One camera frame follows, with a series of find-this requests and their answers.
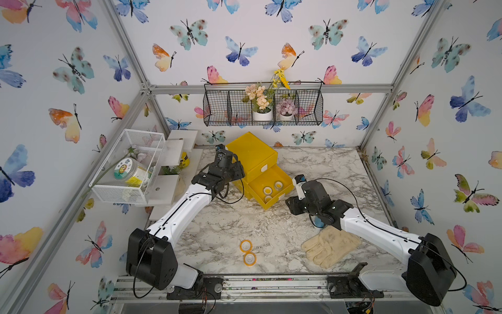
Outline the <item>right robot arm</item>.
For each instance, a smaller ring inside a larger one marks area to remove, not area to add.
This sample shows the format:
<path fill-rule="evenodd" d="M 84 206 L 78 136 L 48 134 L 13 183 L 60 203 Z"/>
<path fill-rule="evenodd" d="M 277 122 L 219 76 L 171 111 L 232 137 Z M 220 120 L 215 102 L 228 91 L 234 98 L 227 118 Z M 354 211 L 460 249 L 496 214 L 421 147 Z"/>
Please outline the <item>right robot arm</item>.
<path fill-rule="evenodd" d="M 304 175 L 297 175 L 292 183 L 297 196 L 288 198 L 286 205 L 293 215 L 308 214 L 322 221 L 324 229 L 318 235 L 320 243 L 334 243 L 335 238 L 328 235 L 331 231 L 338 237 L 352 234 L 400 261 L 402 270 L 370 270 L 368 264 L 358 265 L 353 279 L 363 289 L 367 292 L 405 292 L 429 306 L 442 304 L 460 272 L 436 235 L 419 236 L 398 230 L 363 214 L 357 205 L 332 200 L 321 179 L 308 181 Z"/>

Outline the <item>yellow drawer cabinet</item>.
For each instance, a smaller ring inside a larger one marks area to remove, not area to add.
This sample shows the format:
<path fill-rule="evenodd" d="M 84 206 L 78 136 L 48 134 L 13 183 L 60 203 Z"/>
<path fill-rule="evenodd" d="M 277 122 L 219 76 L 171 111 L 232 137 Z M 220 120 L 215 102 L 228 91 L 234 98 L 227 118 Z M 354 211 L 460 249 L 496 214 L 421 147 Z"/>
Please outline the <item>yellow drawer cabinet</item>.
<path fill-rule="evenodd" d="M 278 160 L 278 153 L 253 133 L 247 132 L 236 140 L 226 145 L 226 149 L 236 154 L 239 162 L 244 168 L 244 190 L 242 184 L 235 183 L 235 186 L 241 191 L 248 200 L 252 200 L 248 185 L 274 166 Z"/>

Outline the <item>clear tape roll top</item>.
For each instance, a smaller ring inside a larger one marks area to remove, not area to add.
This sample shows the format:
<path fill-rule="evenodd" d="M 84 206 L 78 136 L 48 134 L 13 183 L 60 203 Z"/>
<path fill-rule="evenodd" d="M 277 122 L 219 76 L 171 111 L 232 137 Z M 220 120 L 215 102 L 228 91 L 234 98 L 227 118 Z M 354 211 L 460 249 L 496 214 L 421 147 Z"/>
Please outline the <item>clear tape roll top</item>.
<path fill-rule="evenodd" d="M 284 185 L 281 181 L 276 181 L 274 184 L 275 190 L 282 190 Z"/>

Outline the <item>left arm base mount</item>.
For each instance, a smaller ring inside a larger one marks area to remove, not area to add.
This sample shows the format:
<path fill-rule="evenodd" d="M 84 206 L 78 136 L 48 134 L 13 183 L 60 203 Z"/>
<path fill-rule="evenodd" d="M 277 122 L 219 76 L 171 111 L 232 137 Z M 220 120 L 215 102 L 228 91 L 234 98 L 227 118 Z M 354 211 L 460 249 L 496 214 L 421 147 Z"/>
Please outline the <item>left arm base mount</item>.
<path fill-rule="evenodd" d="M 221 277 L 202 276 L 191 289 L 175 287 L 167 293 L 167 300 L 219 300 L 223 291 L 224 280 Z"/>

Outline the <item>orange tape roll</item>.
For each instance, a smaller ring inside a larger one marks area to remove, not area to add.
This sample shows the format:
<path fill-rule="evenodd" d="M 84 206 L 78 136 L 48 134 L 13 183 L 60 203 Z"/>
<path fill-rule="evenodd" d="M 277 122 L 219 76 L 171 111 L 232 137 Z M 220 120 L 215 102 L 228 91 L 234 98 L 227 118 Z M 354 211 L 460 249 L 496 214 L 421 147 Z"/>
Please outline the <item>orange tape roll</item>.
<path fill-rule="evenodd" d="M 241 252 L 248 253 L 248 252 L 252 251 L 253 244 L 250 240 L 244 239 L 242 242 L 240 242 L 239 248 L 240 248 Z"/>
<path fill-rule="evenodd" d="M 256 255 L 251 251 L 245 253 L 243 256 L 243 262 L 246 266 L 252 267 L 256 264 Z"/>

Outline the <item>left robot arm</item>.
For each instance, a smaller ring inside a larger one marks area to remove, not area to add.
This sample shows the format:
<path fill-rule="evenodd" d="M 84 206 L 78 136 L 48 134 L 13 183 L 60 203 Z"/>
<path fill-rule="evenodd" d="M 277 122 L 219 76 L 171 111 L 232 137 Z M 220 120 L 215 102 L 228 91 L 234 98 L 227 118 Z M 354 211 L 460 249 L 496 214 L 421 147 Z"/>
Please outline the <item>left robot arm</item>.
<path fill-rule="evenodd" d="M 223 200 L 230 183 L 244 178 L 238 156 L 224 145 L 216 146 L 214 162 L 204 167 L 172 208 L 146 230 L 134 230 L 128 239 L 126 272 L 155 289 L 195 289 L 202 273 L 180 264 L 175 247 L 197 214 L 213 200 Z"/>

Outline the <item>yellow drawer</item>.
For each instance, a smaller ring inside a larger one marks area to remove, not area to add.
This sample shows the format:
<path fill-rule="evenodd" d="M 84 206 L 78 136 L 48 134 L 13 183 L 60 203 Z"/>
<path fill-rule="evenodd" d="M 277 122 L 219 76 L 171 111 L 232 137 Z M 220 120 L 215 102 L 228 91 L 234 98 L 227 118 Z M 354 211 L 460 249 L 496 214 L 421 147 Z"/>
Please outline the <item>yellow drawer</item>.
<path fill-rule="evenodd" d="M 278 201 L 294 190 L 292 178 L 279 166 L 274 165 L 248 184 L 253 199 L 264 210 L 270 209 Z"/>

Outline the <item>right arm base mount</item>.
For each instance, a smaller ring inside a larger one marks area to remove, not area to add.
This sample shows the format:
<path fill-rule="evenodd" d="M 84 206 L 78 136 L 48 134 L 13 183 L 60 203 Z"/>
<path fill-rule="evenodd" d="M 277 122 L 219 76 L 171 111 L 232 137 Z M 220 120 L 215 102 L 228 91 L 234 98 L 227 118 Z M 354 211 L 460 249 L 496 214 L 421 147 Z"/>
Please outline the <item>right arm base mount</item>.
<path fill-rule="evenodd" d="M 326 278 L 326 289 L 331 299 L 352 298 L 384 298 L 384 293 L 379 290 L 369 290 L 359 279 L 361 271 L 368 265 L 367 262 L 359 263 L 351 272 L 335 274 Z"/>

